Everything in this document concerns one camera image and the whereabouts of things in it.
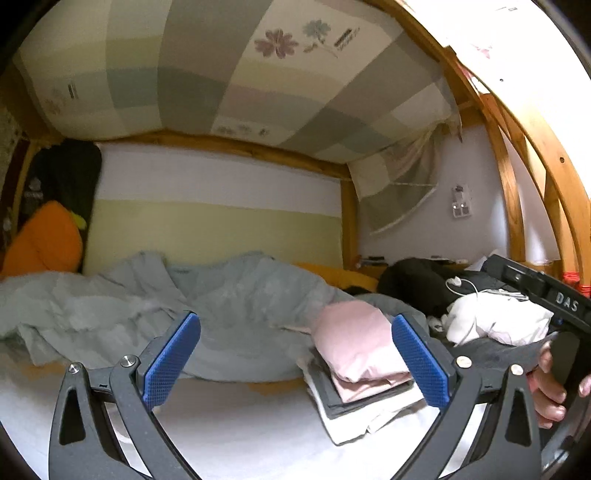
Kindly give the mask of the person right hand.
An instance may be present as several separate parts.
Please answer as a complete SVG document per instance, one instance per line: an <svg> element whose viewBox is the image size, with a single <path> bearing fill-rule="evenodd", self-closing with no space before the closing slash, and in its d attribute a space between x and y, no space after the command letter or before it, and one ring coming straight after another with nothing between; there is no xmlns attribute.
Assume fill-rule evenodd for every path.
<svg viewBox="0 0 591 480"><path fill-rule="evenodd" d="M550 429L561 422L567 413L565 401L567 391L552 373L553 356L551 341L540 349L537 366L527 375L532 394L538 426Z"/></svg>

